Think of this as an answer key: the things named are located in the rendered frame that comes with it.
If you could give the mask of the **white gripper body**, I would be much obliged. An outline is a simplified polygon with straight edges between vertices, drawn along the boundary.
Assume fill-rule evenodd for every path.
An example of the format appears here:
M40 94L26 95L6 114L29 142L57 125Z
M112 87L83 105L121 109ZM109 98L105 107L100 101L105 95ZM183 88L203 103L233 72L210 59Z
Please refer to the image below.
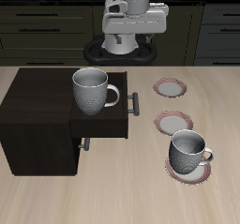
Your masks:
M104 34L158 34L167 28L169 7L163 3L151 3L149 9L139 17L125 13L105 12L102 20Z

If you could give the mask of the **red-rimmed white plate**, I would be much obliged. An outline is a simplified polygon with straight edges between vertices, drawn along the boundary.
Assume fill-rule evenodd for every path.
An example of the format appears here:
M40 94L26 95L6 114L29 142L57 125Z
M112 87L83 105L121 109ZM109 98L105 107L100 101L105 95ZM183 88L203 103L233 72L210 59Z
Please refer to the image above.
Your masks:
M171 178L184 185L198 185L204 183L211 175L211 164L198 166L195 171L189 174L179 174L171 166L170 160L166 158L165 169Z
M169 98L181 97L187 91L187 85L175 78L163 78L155 82L154 91Z
M174 132L181 129L193 129L192 119L183 112L165 111L157 115L154 120L156 129L161 133L172 136Z

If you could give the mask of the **white porcelain mug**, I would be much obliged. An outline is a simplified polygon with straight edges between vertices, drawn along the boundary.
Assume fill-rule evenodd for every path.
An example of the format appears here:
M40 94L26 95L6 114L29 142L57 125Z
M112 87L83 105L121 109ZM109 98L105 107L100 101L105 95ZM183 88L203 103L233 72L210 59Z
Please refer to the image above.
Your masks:
M205 139L198 132L181 129L172 135L169 160L175 172L190 174L213 159L214 151L206 146Z
M108 74L98 68L77 70L72 76L73 95L79 109L86 115L96 115L105 107L116 105L120 99L117 87L108 84ZM116 93L116 100L107 103L108 91Z

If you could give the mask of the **grey kitchen cupboard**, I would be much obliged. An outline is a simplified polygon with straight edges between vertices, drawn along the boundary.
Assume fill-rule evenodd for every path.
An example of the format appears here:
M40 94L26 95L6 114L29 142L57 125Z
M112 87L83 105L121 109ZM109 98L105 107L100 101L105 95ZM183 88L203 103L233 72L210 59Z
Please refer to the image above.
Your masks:
M240 66L240 4L204 7L194 65Z

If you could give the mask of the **dark kitchen cupboard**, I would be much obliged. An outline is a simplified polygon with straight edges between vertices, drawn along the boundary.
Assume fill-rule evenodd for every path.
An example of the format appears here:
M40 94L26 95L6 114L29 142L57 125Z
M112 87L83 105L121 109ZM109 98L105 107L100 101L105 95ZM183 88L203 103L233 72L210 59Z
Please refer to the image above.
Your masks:
M0 66L86 66L83 49L101 33L103 6L0 6ZM201 6L170 6L156 34L154 66L191 66Z

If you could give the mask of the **dark wooden drawer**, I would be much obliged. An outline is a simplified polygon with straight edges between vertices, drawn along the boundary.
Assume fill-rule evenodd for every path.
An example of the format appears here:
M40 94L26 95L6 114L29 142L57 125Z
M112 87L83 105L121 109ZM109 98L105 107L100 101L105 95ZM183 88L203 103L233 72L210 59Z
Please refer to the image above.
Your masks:
M126 72L108 72L109 84L120 92L118 103L103 108L97 115L86 115L73 101L70 128L73 138L128 137L128 79Z

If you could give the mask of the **dark wooden cabinet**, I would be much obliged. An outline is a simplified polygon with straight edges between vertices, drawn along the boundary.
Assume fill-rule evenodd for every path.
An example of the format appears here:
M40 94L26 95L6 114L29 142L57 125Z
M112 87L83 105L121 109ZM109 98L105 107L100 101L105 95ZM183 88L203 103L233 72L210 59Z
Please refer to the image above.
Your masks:
M0 143L20 176L77 173L81 140L73 138L73 68L21 68L0 105ZM108 92L110 102L116 94Z

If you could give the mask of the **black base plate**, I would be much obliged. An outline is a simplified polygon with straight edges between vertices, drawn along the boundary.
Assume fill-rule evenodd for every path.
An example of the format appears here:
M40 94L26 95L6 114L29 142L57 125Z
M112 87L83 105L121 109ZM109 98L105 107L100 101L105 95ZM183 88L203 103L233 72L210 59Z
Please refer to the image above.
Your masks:
M152 43L146 42L146 36L137 35L139 45L133 52L127 54L112 54L101 47L105 37L96 35L83 51L84 58L90 66L104 67L138 67L150 66L157 57L157 49Z

